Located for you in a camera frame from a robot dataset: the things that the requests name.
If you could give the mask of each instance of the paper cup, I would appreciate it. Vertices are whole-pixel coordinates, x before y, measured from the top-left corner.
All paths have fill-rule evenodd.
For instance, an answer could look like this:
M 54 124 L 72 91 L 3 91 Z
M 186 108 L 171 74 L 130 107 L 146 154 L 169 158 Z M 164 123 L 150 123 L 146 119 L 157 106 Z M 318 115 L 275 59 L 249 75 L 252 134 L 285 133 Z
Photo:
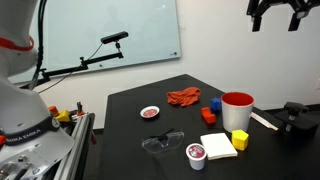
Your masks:
M 223 127 L 228 132 L 247 131 L 254 98 L 242 92 L 230 92 L 222 95 Z

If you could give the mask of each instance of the blue block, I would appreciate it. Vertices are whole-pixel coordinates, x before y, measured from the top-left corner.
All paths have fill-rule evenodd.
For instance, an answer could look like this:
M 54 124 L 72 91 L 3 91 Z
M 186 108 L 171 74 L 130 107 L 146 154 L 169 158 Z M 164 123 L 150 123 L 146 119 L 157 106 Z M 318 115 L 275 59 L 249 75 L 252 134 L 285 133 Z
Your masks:
M 210 100 L 210 108 L 211 111 L 217 112 L 221 111 L 221 99 L 220 98 L 213 98 Z

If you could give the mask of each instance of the safety glasses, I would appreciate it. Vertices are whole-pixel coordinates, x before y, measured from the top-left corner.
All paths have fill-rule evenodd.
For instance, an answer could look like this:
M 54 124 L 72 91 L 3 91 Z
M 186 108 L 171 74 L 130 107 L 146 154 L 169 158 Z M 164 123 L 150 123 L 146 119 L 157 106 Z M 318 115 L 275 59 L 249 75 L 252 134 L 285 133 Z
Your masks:
M 149 139 L 142 142 L 142 147 L 149 153 L 159 153 L 179 147 L 184 139 L 184 133 L 172 132 L 173 130 L 170 129 L 160 136 L 150 136 Z

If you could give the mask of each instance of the white cup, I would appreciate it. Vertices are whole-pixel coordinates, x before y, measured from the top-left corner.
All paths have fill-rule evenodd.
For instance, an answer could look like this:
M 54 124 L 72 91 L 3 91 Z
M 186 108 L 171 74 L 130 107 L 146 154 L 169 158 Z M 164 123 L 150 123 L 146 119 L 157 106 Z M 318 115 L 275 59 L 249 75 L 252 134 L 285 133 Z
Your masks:
M 229 92 L 221 97 L 223 127 L 228 132 L 247 131 L 254 98 L 242 92 Z
M 207 152 L 201 144 L 190 144 L 186 149 L 186 154 L 189 158 L 190 166 L 193 169 L 203 169 Z

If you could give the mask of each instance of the white sticky note pad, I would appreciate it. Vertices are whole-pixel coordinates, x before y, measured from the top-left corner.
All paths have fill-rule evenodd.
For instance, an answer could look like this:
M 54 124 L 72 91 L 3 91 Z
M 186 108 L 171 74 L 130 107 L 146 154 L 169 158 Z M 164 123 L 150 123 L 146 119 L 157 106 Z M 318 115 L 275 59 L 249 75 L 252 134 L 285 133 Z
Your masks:
M 207 152 L 208 160 L 238 156 L 225 133 L 203 135 L 200 141 Z

